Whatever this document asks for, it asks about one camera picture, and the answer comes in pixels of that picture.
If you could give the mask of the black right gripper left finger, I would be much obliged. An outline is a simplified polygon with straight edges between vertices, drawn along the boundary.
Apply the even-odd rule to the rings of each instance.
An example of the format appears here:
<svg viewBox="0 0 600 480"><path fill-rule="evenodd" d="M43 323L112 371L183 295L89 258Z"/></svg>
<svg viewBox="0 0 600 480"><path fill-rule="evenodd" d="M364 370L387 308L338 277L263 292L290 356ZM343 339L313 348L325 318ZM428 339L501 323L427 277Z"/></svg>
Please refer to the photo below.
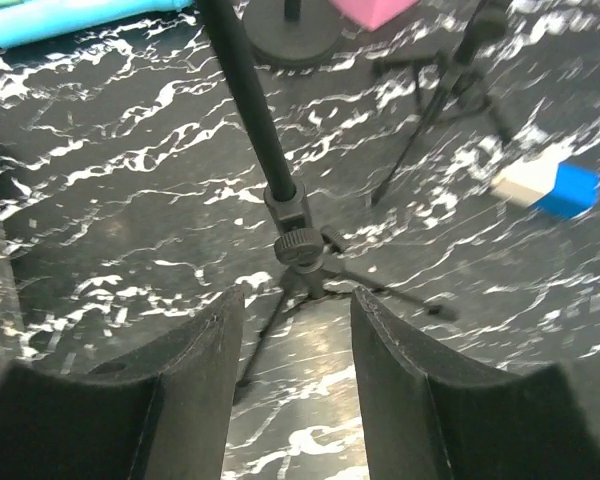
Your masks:
<svg viewBox="0 0 600 480"><path fill-rule="evenodd" d="M232 288L85 374L0 356L0 479L217 479L242 341Z"/></svg>

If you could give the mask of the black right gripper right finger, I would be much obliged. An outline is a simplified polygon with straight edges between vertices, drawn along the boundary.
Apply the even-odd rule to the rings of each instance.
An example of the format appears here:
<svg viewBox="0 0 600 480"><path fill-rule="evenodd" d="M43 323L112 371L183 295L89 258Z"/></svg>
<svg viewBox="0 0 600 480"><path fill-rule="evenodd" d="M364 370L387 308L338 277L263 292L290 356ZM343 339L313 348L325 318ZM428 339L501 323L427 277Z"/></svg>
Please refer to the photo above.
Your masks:
<svg viewBox="0 0 600 480"><path fill-rule="evenodd" d="M374 479L600 479L600 358L525 375L456 352L351 298L352 352Z"/></svg>

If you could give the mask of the black tripod stand with ring clamp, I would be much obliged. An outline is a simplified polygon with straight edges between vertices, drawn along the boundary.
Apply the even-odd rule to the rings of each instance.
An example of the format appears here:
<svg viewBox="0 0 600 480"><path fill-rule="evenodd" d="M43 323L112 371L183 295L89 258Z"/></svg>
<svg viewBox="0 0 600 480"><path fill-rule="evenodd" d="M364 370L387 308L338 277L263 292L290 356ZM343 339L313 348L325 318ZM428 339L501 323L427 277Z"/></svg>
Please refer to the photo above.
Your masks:
<svg viewBox="0 0 600 480"><path fill-rule="evenodd" d="M255 71L246 34L233 6L228 1L199 1L197 5L267 180L263 198L279 233L274 243L275 256L286 267L280 282L282 294L236 382L234 398L239 399L248 391L255 365L276 323L291 315L289 310L284 309L286 302L301 291L306 292L307 296L300 305L334 297L334 292L325 289L325 283L330 279L349 280L372 290L385 291L423 309L428 315L447 322L457 320L458 313L453 308L426 301L349 271L341 258L325 250L322 233L312 225L306 189L293 178L287 165Z"/></svg>

